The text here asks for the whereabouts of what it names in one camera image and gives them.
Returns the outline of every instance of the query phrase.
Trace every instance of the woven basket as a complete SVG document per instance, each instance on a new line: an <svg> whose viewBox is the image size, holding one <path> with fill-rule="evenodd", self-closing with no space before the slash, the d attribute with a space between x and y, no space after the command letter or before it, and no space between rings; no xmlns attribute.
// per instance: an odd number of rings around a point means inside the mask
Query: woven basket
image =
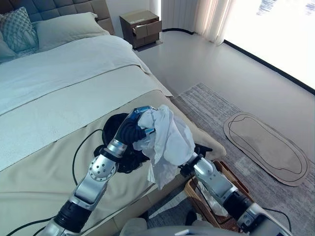
<svg viewBox="0 0 315 236"><path fill-rule="evenodd" d="M252 200L247 187L245 187L244 184L230 171L224 162L214 161L214 165L218 171L222 172L243 194ZM194 177L187 182L184 188L184 191L186 192L188 199L191 201L195 211L201 214L205 220L207 220L216 228L241 232L241 229L237 226L236 221L231 218L231 216L228 215L227 217L223 217L213 213L204 198L199 197L199 195L196 193L196 191L199 191L196 188L197 183L198 181Z"/></svg>

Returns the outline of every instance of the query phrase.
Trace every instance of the white cloth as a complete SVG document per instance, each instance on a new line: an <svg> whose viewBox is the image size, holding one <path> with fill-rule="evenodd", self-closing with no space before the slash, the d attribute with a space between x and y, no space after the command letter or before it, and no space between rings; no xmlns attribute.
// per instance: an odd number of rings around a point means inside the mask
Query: white cloth
<svg viewBox="0 0 315 236"><path fill-rule="evenodd" d="M142 128L155 132L133 144L135 150L149 157L151 167L148 180L161 190L176 175L177 167L186 163L194 152L195 144L188 126L166 105L146 111L138 121Z"/></svg>
<svg viewBox="0 0 315 236"><path fill-rule="evenodd" d="M211 207L211 210L214 212L214 214L219 216L227 217L228 213L224 207L222 207L209 193L209 191L206 189L206 187L198 181L198 186L201 190L201 193L197 192L197 195L203 195L205 199L207 200L209 206Z"/></svg>

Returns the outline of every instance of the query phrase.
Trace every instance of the open drawer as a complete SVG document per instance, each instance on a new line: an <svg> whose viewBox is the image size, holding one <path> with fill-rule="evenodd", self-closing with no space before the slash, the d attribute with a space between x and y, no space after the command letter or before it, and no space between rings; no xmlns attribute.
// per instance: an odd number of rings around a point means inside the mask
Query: open drawer
<svg viewBox="0 0 315 236"><path fill-rule="evenodd" d="M139 25L132 28L132 32L137 39L144 38L162 31L162 21L154 21L153 23Z"/></svg>

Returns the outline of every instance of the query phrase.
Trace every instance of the oval bath mat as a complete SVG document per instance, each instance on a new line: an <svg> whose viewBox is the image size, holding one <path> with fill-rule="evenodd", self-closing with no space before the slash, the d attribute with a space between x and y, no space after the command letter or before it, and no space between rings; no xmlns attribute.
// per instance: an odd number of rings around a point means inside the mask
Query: oval bath mat
<svg viewBox="0 0 315 236"><path fill-rule="evenodd" d="M300 185L309 171L305 153L291 140L249 113L239 112L223 126L227 138L278 181Z"/></svg>

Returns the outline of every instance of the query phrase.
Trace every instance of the wooden nightstand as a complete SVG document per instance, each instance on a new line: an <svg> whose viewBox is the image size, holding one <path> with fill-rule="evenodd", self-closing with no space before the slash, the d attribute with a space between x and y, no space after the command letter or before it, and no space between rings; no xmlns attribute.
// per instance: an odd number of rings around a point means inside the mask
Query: wooden nightstand
<svg viewBox="0 0 315 236"><path fill-rule="evenodd" d="M162 21L152 12L134 11L120 16L124 40L137 48L159 40Z"/></svg>

